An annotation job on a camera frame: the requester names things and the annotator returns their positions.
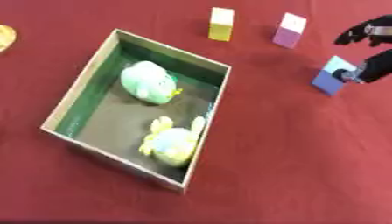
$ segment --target light green plush toy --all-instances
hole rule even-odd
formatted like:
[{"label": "light green plush toy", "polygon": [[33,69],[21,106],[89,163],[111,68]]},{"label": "light green plush toy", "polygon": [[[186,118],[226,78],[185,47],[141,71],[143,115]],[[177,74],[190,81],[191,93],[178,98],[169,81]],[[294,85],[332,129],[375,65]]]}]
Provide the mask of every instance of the light green plush toy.
[{"label": "light green plush toy", "polygon": [[167,103],[181,93],[176,81],[161,66],[140,61],[125,68],[121,74],[122,86],[136,98],[156,104]]}]

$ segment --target red tablecloth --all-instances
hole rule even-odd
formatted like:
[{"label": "red tablecloth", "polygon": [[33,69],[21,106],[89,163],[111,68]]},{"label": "red tablecloth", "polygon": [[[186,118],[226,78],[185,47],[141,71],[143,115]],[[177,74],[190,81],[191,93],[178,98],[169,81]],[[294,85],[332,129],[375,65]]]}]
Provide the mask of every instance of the red tablecloth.
[{"label": "red tablecloth", "polygon": [[[207,38],[211,7],[235,9],[232,41]],[[0,55],[0,220],[392,221],[392,78],[328,97],[310,85],[332,45],[390,0],[0,1],[17,43]],[[294,50],[282,15],[309,23]],[[186,196],[69,150],[46,119],[114,28],[233,66]]]}]

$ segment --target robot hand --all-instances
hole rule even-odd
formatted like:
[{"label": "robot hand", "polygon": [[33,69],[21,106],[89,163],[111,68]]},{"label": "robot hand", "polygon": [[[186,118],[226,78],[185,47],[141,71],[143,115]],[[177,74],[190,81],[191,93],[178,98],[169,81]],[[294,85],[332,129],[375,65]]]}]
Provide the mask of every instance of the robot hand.
[{"label": "robot hand", "polygon": [[365,60],[366,68],[359,78],[367,83],[392,73],[392,50],[381,52]]},{"label": "robot hand", "polygon": [[392,73],[392,50],[379,53],[365,60],[357,70],[349,72],[344,69],[336,70],[332,76],[343,81],[369,83],[377,81]]},{"label": "robot hand", "polygon": [[351,42],[360,42],[369,37],[370,46],[378,46],[380,43],[392,43],[392,36],[368,35],[365,31],[368,26],[392,26],[392,15],[386,15],[371,19],[346,30],[335,40],[335,45],[346,46]]}]

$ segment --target cube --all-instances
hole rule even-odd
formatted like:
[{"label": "cube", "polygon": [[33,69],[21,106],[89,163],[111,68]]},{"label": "cube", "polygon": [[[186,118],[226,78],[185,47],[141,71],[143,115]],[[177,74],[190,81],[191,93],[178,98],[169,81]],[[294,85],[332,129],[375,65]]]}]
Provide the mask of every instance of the cube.
[{"label": "cube", "polygon": [[232,9],[213,7],[208,38],[229,41],[233,30],[234,15],[235,11]]},{"label": "cube", "polygon": [[318,76],[311,83],[317,88],[323,90],[328,95],[334,95],[344,86],[344,82],[332,77],[333,72],[338,69],[346,69],[348,71],[354,71],[355,66],[344,61],[338,56],[333,56],[323,69],[318,73]]},{"label": "cube", "polygon": [[306,18],[286,12],[277,28],[273,42],[287,48],[294,48],[306,26]]}]

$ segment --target box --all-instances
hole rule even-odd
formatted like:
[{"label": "box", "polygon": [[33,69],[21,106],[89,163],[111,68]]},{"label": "box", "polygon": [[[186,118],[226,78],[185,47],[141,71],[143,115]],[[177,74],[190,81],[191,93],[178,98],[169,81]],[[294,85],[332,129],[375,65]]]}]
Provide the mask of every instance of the box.
[{"label": "box", "polygon": [[[152,61],[178,79],[184,91],[156,106],[139,101],[121,86],[121,71],[140,60]],[[41,129],[126,170],[171,189],[188,187],[214,113],[228,81],[230,66],[114,30],[87,63],[76,82]],[[175,126],[190,127],[195,116],[207,118],[192,161],[173,168],[138,151],[153,119],[169,116]]]},{"label": "box", "polygon": [[333,56],[323,69],[318,73],[318,76],[311,84],[323,90],[328,95],[334,95],[344,86],[344,82],[332,77],[334,71],[338,69],[346,69],[347,71],[354,71],[355,66],[344,61],[338,56]]},{"label": "box", "polygon": [[208,33],[209,39],[229,41],[233,30],[235,11],[213,7]]},{"label": "box", "polygon": [[306,18],[286,12],[277,28],[273,42],[287,48],[294,48],[306,26]]}]

